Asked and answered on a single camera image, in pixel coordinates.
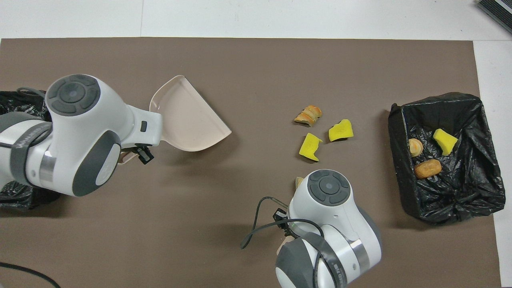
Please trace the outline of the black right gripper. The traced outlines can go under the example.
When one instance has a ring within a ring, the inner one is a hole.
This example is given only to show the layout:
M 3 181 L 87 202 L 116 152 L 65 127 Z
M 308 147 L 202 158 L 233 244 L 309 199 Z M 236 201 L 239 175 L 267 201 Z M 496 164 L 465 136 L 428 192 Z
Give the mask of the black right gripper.
M 273 215 L 274 222 L 283 221 L 288 219 L 287 212 L 282 208 L 277 208 Z M 283 222 L 281 224 L 277 224 L 278 228 L 280 228 L 285 236 L 291 236 L 291 232 L 289 229 L 289 224 L 287 222 Z

